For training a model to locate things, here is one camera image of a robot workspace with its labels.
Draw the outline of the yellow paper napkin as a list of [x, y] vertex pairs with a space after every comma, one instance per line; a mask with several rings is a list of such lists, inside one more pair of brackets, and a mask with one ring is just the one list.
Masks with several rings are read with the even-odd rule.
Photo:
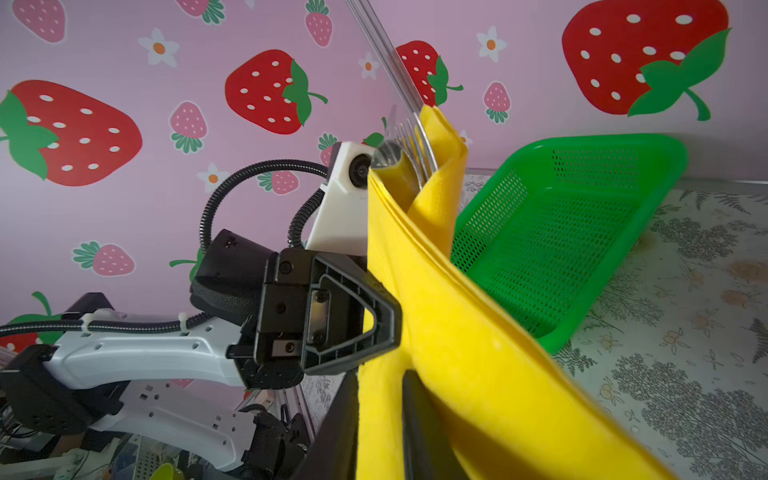
[[403, 324], [399, 347], [358, 371], [356, 477], [405, 477], [402, 383], [414, 371], [443, 423], [444, 476], [669, 478], [451, 263], [468, 150], [439, 109], [424, 107], [420, 119], [438, 164], [423, 189], [386, 170], [368, 181], [368, 268], [399, 301]]

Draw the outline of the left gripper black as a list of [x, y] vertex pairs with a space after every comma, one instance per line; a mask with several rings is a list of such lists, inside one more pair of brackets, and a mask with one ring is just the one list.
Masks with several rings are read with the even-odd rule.
[[356, 258], [280, 252], [222, 230], [190, 287], [194, 307], [239, 327], [225, 348], [248, 389], [338, 375], [400, 346], [402, 308]]

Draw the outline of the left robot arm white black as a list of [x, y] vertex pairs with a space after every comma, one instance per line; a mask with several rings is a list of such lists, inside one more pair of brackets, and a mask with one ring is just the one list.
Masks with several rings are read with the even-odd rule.
[[[325, 179], [294, 216], [286, 249], [213, 232], [228, 193], [279, 170]], [[308, 445], [300, 417], [285, 421], [255, 407], [218, 412], [173, 381], [283, 390], [307, 376], [350, 372], [398, 346], [400, 306], [365, 266], [369, 170], [369, 157], [358, 154], [330, 166], [259, 162], [227, 178], [203, 210], [192, 317], [135, 323], [89, 293], [60, 321], [3, 327], [5, 336], [60, 333], [2, 370], [13, 418], [52, 435], [138, 434], [243, 478], [291, 477]]]

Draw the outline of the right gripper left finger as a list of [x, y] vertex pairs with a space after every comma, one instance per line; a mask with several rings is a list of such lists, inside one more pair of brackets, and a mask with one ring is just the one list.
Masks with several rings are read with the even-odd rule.
[[359, 400], [356, 371], [347, 372], [331, 403], [319, 434], [292, 479], [353, 480], [356, 478]]

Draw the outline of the green plastic basket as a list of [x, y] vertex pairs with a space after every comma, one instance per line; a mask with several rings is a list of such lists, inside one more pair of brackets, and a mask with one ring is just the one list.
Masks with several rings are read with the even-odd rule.
[[459, 214], [451, 262], [555, 354], [688, 162], [684, 143], [663, 134], [529, 144]]

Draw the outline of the silver spoon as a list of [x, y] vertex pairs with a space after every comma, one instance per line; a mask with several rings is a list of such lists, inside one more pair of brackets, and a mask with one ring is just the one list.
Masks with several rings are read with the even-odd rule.
[[410, 157], [400, 142], [394, 139], [384, 139], [376, 147], [372, 155], [371, 168], [390, 170], [405, 180], [416, 180]]

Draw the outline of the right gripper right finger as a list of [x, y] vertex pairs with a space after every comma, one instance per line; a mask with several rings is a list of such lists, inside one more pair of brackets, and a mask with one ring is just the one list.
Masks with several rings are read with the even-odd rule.
[[402, 380], [402, 423], [405, 478], [467, 479], [428, 390], [415, 370]]

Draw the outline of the silver fork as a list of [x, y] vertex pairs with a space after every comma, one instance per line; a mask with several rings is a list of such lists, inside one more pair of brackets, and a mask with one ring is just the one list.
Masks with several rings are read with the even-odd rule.
[[397, 124], [394, 128], [395, 141], [411, 162], [419, 188], [422, 189], [438, 170], [438, 163], [417, 115]]

